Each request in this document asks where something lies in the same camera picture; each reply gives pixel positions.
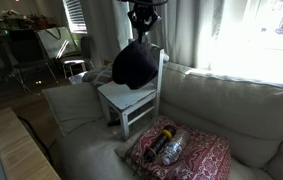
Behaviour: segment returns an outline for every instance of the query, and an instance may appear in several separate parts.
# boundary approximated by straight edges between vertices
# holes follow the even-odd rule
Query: red patterned pillow
[[[156,140],[166,125],[182,128],[189,135],[189,141],[179,159],[166,166],[162,163],[162,151],[155,161],[145,163],[143,154]],[[230,147],[227,139],[194,130],[161,117],[137,140],[131,152],[132,163],[141,167],[146,174],[157,179],[228,179],[230,170]]]

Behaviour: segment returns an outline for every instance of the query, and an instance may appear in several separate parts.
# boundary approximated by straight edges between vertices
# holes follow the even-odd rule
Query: couch
[[[60,125],[57,144],[65,179],[138,179],[120,158],[153,120],[108,127],[90,83],[46,89]],[[166,63],[160,114],[227,138],[230,180],[283,180],[283,83],[251,80]]]

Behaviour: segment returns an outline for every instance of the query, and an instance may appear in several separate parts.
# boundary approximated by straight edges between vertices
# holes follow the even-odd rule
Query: pillow
[[[44,89],[63,136],[104,117],[95,88],[90,83]]]
[[[91,70],[82,77],[83,82],[90,82],[96,88],[109,82],[112,76],[112,66],[104,66],[97,70]]]
[[[182,151],[179,159],[165,166],[162,163],[161,151],[152,163],[145,163],[143,154],[155,141],[166,125],[176,129],[184,129],[190,139]],[[122,157],[140,176],[150,176],[156,179],[228,179],[230,171],[230,147],[227,139],[203,131],[191,129],[174,121],[161,117],[147,131],[145,131],[135,145],[125,154],[117,148],[117,154]]]

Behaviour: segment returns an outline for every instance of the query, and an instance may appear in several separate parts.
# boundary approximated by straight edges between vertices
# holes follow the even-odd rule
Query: floor
[[[53,68],[53,71],[59,81],[58,84],[46,68],[39,72],[30,71],[25,74],[27,85],[33,91],[33,94],[24,91],[14,79],[9,79],[6,82],[0,78],[0,110],[11,107],[18,116],[30,122],[43,143],[48,148],[51,147],[50,152],[54,161],[54,168],[62,177],[58,148],[53,143],[58,126],[42,89],[66,86],[70,85],[70,82],[64,78],[62,70]]]

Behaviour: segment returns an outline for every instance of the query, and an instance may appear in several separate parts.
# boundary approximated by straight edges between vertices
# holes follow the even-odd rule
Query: window blind
[[[80,0],[63,0],[64,9],[67,15],[71,32],[86,31]]]

